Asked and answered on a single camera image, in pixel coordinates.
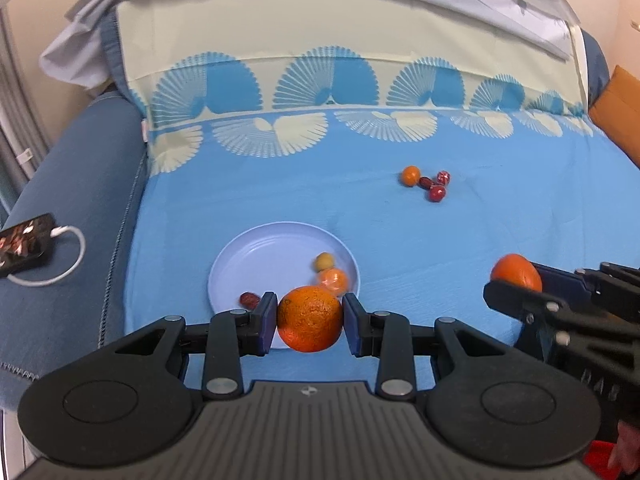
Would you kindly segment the person's hand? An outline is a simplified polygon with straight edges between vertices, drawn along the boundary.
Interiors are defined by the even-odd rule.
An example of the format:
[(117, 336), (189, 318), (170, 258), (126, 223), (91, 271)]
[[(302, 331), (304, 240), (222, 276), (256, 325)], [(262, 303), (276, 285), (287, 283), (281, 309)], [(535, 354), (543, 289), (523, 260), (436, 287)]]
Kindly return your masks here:
[(640, 466), (640, 430), (622, 420), (618, 422), (617, 430), (618, 438), (608, 466), (620, 467), (625, 474), (633, 474)]

